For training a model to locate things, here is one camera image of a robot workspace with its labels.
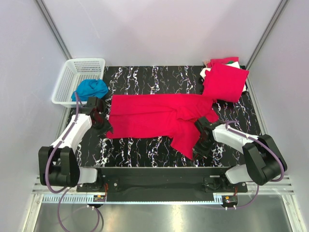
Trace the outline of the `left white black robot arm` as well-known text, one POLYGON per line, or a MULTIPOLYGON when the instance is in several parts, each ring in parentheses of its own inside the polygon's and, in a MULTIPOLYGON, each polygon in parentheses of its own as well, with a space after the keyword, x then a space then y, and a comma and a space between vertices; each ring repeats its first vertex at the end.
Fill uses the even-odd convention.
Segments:
POLYGON ((50 192, 61 193, 66 188, 82 184, 87 184, 93 191, 100 191, 104 187, 104 179, 98 175, 98 170, 80 167, 75 152, 89 130, 94 130, 98 137, 113 131, 105 112, 106 103, 103 99, 88 98, 85 105, 76 105, 76 113, 56 141, 40 148, 40 182, 50 192))

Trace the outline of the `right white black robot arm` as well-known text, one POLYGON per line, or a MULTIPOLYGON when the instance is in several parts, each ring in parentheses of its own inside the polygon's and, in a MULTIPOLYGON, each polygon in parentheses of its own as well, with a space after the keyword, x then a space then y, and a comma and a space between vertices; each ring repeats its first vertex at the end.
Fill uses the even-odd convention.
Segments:
POLYGON ((200 133, 193 147, 193 158, 206 157, 214 143, 225 144, 244 156, 245 163, 230 167, 219 179, 223 191, 231 191, 240 182, 254 182, 262 186, 267 182, 279 182, 287 171, 284 160, 274 139, 268 135, 251 135, 232 128, 237 121, 209 122, 205 117, 195 122, 200 133))

